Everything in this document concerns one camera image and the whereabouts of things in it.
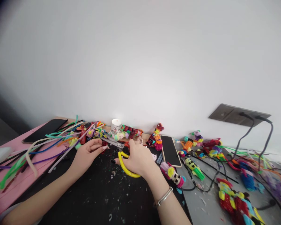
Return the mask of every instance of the phone screen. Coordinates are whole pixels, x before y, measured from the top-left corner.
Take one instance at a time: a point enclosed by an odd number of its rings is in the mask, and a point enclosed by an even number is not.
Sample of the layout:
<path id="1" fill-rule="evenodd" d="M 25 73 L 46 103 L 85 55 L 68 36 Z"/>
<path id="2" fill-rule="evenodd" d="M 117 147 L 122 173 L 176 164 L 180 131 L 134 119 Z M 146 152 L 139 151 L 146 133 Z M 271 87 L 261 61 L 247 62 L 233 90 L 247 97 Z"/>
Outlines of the phone screen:
<path id="1" fill-rule="evenodd" d="M 169 162 L 172 166 L 181 167 L 181 161 L 172 137 L 164 135 L 161 135 L 160 137 L 162 139 L 163 160 L 166 163 Z"/>
<path id="2" fill-rule="evenodd" d="M 63 119 L 53 119 L 46 123 L 44 126 L 33 132 L 27 138 L 25 138 L 22 143 L 34 143 L 37 140 L 46 138 L 46 134 L 51 134 L 57 132 L 68 120 Z"/>

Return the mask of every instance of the silver bracelet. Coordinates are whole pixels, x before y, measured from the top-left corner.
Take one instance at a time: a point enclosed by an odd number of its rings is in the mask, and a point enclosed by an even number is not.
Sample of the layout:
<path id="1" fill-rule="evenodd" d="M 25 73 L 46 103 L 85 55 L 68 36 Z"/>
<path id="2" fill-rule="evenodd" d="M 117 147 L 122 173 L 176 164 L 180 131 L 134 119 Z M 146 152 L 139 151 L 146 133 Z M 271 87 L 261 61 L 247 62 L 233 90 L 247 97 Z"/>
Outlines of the silver bracelet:
<path id="1" fill-rule="evenodd" d="M 173 191 L 173 188 L 170 187 L 168 192 L 160 199 L 157 201 L 157 204 L 154 202 L 154 207 L 160 206 L 160 204 L 170 195 L 170 193 Z"/>

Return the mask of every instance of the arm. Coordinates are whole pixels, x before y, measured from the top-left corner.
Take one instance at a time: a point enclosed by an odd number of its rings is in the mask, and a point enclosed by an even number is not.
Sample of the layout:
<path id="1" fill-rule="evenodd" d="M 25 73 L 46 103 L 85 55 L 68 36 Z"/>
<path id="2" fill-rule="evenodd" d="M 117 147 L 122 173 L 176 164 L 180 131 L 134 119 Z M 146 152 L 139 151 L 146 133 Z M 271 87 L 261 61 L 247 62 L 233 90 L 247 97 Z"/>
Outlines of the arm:
<path id="1" fill-rule="evenodd" d="M 90 167 L 94 159 L 103 152 L 101 139 L 93 139 L 80 147 L 68 171 L 47 187 L 21 203 L 4 217 L 1 224 L 33 224 L 39 220 Z"/>
<path id="2" fill-rule="evenodd" d="M 129 170 L 138 173 L 148 182 L 155 202 L 157 202 L 167 193 L 170 187 L 152 159 L 150 150 L 133 140 L 129 141 L 129 145 L 130 156 L 128 159 L 123 159 L 123 162 Z M 120 164 L 118 158 L 112 162 Z M 191 225 L 173 192 L 157 207 L 157 210 L 162 225 Z"/>

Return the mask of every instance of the scissors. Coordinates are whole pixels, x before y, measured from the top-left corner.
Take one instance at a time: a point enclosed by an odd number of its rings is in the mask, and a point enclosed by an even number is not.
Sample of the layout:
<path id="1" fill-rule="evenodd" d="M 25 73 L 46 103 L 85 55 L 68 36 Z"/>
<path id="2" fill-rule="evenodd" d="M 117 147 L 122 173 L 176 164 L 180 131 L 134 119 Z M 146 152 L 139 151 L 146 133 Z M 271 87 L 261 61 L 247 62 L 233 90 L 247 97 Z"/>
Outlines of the scissors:
<path id="1" fill-rule="evenodd" d="M 122 156 L 125 157 L 125 158 L 129 158 L 129 155 L 127 155 L 127 154 L 125 154 L 125 153 L 123 152 L 123 148 L 124 148 L 124 147 L 129 147 L 129 145 L 126 144 L 126 143 L 124 144 L 124 143 L 117 142 L 116 140 L 109 138 L 108 134 L 107 134 L 106 136 L 107 136 L 108 139 L 102 138 L 102 137 L 100 137 L 100 138 L 101 138 L 103 141 L 106 141 L 107 143 L 112 144 L 112 145 L 116 146 L 116 147 L 119 149 L 119 151 L 118 151 L 118 157 L 119 157 L 120 165 L 121 165 L 123 171 L 124 171 L 128 176 L 130 176 L 130 177 L 134 177 L 134 178 L 139 178 L 139 177 L 141 177 L 141 175 L 138 175 L 138 174 L 136 174 L 136 173 L 133 173 L 133 172 L 129 171 L 129 170 L 126 168 L 126 166 L 124 165 L 124 163 L 123 163 Z"/>

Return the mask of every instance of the craft debris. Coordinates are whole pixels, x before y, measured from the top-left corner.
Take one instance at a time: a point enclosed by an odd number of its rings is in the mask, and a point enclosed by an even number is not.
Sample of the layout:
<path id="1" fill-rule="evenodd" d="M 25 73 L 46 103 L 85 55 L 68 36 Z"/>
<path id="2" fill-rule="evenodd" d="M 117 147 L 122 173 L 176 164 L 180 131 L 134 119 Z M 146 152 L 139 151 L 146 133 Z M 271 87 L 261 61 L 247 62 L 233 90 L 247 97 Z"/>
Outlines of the craft debris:
<path id="1" fill-rule="evenodd" d="M 206 202 L 204 201 L 204 199 L 202 197 L 200 197 L 200 199 L 203 201 L 205 207 L 206 207 Z"/>

